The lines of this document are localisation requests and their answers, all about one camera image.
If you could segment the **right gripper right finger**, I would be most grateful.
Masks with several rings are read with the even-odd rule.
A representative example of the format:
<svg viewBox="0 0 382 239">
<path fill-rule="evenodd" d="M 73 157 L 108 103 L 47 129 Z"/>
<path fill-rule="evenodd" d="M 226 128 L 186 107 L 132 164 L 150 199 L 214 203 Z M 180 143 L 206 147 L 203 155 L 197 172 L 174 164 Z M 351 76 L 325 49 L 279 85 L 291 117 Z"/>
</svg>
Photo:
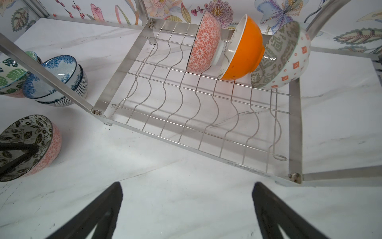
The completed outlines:
<svg viewBox="0 0 382 239">
<path fill-rule="evenodd" d="M 281 231 L 284 231 L 290 239 L 327 238 L 263 183 L 254 184 L 252 199 L 264 239 L 282 239 L 284 236 Z"/>
</svg>

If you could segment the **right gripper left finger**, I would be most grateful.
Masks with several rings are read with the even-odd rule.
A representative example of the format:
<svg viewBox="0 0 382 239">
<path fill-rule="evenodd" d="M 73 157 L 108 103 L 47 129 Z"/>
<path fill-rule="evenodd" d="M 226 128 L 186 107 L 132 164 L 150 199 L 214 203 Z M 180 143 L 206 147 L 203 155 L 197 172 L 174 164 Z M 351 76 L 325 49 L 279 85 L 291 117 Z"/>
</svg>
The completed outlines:
<svg viewBox="0 0 382 239">
<path fill-rule="evenodd" d="M 123 199 L 122 187 L 114 182 L 49 239 L 111 239 Z"/>
</svg>

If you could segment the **red pattern bowl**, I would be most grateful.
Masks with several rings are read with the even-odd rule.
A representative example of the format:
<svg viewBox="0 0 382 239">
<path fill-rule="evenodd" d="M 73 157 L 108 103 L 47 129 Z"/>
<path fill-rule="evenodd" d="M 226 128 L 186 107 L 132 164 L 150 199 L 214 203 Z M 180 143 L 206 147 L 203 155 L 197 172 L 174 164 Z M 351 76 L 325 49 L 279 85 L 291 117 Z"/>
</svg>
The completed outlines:
<svg viewBox="0 0 382 239">
<path fill-rule="evenodd" d="M 61 132 L 46 116 L 30 115 L 17 120 L 1 133 L 1 182 L 47 168 L 61 147 Z"/>
</svg>

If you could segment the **green leaf pattern bowl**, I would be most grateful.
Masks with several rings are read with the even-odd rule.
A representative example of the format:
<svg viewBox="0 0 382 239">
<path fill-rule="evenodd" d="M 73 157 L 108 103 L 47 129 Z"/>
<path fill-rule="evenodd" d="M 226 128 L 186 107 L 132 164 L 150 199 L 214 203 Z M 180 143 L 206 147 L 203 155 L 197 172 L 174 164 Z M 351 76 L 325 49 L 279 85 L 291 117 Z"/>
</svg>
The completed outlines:
<svg viewBox="0 0 382 239">
<path fill-rule="evenodd" d="M 1 57 L 1 95 L 20 91 L 29 71 L 12 58 Z"/>
</svg>

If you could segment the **green geometric pattern bowl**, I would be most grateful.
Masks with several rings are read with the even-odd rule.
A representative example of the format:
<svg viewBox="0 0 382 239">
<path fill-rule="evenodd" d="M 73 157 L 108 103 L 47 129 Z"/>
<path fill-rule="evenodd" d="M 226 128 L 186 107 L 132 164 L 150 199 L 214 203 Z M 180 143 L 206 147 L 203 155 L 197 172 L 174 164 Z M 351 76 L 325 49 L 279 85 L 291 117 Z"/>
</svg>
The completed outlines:
<svg viewBox="0 0 382 239">
<path fill-rule="evenodd" d="M 264 56 L 251 74 L 253 88 L 273 90 L 299 78 L 307 69 L 311 39 L 297 21 L 283 25 L 265 45 Z"/>
</svg>

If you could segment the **orange white bowl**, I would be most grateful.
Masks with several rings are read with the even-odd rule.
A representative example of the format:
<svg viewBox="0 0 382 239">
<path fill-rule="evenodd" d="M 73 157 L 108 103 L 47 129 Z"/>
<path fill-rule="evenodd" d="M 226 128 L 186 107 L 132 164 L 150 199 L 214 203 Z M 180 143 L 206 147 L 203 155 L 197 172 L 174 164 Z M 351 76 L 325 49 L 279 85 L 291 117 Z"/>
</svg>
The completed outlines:
<svg viewBox="0 0 382 239">
<path fill-rule="evenodd" d="M 237 80 L 253 72 L 264 52 L 260 28 L 249 15 L 244 15 L 224 52 L 219 79 Z"/>
</svg>

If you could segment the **black floral pattern bowl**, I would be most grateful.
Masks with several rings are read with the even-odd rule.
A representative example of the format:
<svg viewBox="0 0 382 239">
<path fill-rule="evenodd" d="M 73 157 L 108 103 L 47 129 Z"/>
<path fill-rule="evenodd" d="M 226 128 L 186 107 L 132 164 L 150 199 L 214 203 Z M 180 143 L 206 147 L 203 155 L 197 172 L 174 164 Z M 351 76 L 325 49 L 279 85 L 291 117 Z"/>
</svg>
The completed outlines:
<svg viewBox="0 0 382 239">
<path fill-rule="evenodd" d="M 222 50 L 221 27 L 209 12 L 205 12 L 192 46 L 186 71 L 200 74 L 217 62 L 217 51 Z"/>
</svg>

